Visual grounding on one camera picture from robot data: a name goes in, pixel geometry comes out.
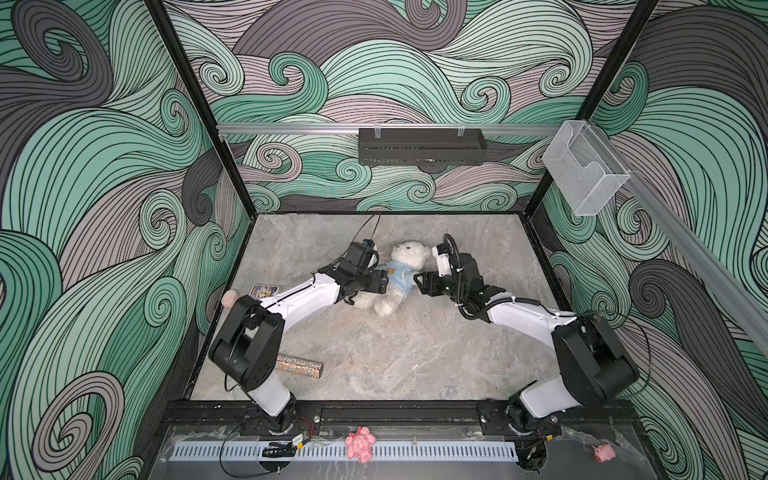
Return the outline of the light blue fleece hoodie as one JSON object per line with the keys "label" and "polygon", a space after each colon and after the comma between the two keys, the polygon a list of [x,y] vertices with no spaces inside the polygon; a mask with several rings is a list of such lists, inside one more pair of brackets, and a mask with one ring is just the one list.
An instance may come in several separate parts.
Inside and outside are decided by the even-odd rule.
{"label": "light blue fleece hoodie", "polygon": [[390,260],[378,269],[384,271],[388,277],[386,296],[390,299],[403,300],[408,297],[416,283],[413,277],[420,273],[424,263],[405,263]]}

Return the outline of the white plush teddy bear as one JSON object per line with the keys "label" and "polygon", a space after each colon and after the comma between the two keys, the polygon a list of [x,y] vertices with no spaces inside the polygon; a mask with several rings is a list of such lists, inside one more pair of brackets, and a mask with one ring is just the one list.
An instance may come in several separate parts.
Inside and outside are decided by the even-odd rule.
{"label": "white plush teddy bear", "polygon": [[[416,241],[407,241],[393,248],[389,261],[395,260],[411,264],[424,263],[425,265],[431,255],[429,247]],[[354,307],[359,310],[372,309],[377,315],[386,317],[394,314],[405,299],[390,299],[386,293],[379,295],[361,292],[354,297]]]}

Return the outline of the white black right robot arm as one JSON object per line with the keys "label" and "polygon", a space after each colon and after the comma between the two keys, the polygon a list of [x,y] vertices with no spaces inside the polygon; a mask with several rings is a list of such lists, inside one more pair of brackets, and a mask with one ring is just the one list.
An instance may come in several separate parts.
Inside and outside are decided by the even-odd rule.
{"label": "white black right robot arm", "polygon": [[516,330],[555,353],[558,372],[510,398],[516,426],[575,407],[601,407],[639,379],[637,364],[601,315],[552,310],[488,285],[466,253],[440,254],[437,265],[434,272],[414,276],[422,294],[447,296],[465,319]]}

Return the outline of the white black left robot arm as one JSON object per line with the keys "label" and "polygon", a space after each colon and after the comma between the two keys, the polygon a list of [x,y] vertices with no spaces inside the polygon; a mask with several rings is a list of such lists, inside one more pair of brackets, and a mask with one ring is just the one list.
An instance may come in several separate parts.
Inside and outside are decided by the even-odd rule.
{"label": "white black left robot arm", "polygon": [[284,333],[310,315],[360,293],[384,294],[386,271],[330,267],[274,297],[239,297],[230,308],[208,358],[261,410],[264,427],[288,430],[295,415],[295,396],[275,372]]}

